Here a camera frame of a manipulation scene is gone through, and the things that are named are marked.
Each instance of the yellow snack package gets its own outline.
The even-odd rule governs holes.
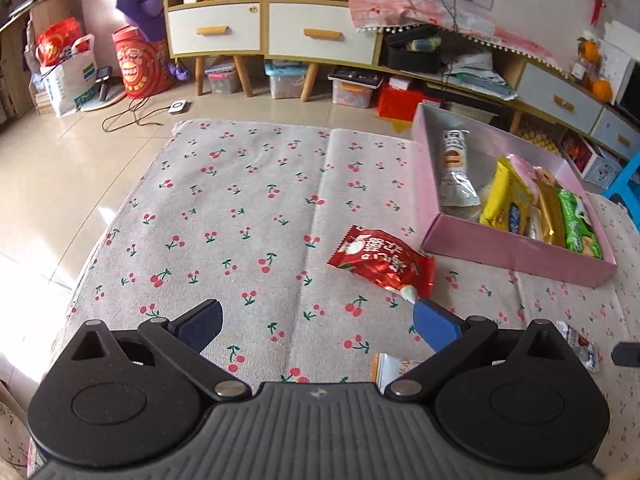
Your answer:
[[[502,156],[495,167],[494,185],[480,215],[480,223],[521,235],[527,225],[533,199],[526,184]]]

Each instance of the pink box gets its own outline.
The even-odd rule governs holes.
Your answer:
[[[534,166],[547,168],[568,190],[582,197],[603,259],[443,213],[438,203],[442,131],[455,129],[469,131],[466,138],[468,176],[476,190],[490,181],[500,156],[515,153]],[[591,287],[602,284],[613,274],[616,259],[602,224],[580,181],[563,158],[488,124],[425,105],[415,112],[412,135],[418,142],[416,207],[420,230],[426,232],[423,250]]]

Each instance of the black case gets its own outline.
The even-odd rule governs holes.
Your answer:
[[[421,25],[385,37],[386,65],[395,70],[438,73],[440,69],[440,49],[436,52],[410,52],[404,46],[413,40],[421,40],[438,33],[435,25]]]

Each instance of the wooden drawer handle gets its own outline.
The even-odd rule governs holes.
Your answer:
[[[200,27],[196,29],[198,36],[222,36],[222,34],[228,33],[229,28],[226,25],[220,25],[219,27]]]
[[[573,106],[569,101],[565,101],[561,97],[554,95],[554,102],[564,108],[565,110],[569,110],[570,112],[574,111],[575,106]]]
[[[314,40],[342,41],[344,36],[339,30],[322,30],[320,28],[304,28],[303,34]]]
[[[629,142],[629,139],[627,139],[626,137],[623,137],[620,134],[618,134],[618,142],[627,148],[631,147],[631,142]]]

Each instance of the blue plastic stool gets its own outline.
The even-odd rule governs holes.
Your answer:
[[[616,204],[622,204],[640,231],[640,186],[631,180],[638,168],[640,168],[640,152],[633,156],[602,195]]]

